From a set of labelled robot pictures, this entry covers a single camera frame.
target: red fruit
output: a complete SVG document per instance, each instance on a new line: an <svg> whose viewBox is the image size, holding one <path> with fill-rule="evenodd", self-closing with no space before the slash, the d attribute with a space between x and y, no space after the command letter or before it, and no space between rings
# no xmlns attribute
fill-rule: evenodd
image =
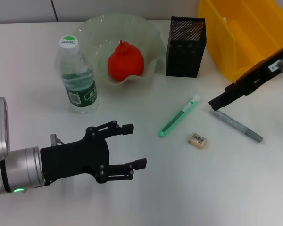
<svg viewBox="0 0 283 226"><path fill-rule="evenodd" d="M118 81L133 74L140 76L143 67L142 53L134 45L122 40L108 60L109 75Z"/></svg>

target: yellow plastic bin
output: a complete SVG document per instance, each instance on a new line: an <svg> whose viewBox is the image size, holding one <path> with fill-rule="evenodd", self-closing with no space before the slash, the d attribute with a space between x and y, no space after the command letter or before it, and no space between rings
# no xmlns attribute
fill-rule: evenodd
<svg viewBox="0 0 283 226"><path fill-rule="evenodd" d="M230 81L283 48L283 10L274 0L200 0L199 17L207 48Z"/></svg>

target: glass bowl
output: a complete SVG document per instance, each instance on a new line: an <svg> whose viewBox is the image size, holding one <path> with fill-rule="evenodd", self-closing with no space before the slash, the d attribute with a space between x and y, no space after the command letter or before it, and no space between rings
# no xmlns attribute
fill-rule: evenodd
<svg viewBox="0 0 283 226"><path fill-rule="evenodd" d="M156 62L165 62L166 47L159 30L149 21L130 14L113 13L87 20L74 32L86 60L92 65L94 75L111 85L120 85L126 80L147 80L153 77ZM141 76L130 75L119 82L108 74L108 59L119 41L135 45L144 58Z"/></svg>

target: green led light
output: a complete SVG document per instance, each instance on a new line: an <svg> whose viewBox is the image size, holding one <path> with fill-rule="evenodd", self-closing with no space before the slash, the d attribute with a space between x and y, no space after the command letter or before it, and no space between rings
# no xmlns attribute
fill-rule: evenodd
<svg viewBox="0 0 283 226"><path fill-rule="evenodd" d="M24 191L23 188L18 188L18 189L16 189L14 192L23 192L23 191Z"/></svg>

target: black mesh pen holder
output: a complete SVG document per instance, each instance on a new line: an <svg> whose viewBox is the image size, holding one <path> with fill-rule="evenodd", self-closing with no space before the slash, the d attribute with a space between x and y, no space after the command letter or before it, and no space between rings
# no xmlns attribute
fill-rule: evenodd
<svg viewBox="0 0 283 226"><path fill-rule="evenodd" d="M166 75L196 78L207 43L206 20L172 17Z"/></svg>

